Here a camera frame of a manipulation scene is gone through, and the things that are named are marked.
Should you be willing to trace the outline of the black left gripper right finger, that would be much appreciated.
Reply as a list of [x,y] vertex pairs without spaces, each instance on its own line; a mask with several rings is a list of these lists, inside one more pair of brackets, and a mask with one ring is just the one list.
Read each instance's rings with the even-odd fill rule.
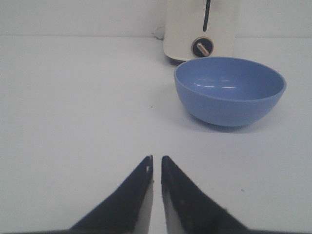
[[161,161],[161,185],[167,231],[244,232],[248,228],[219,206],[174,163]]

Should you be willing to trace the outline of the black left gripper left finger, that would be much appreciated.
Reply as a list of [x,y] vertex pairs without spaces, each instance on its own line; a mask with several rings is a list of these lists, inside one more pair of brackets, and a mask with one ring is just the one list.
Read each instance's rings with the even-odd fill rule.
[[70,230],[147,232],[153,205],[153,157],[146,156],[120,186]]

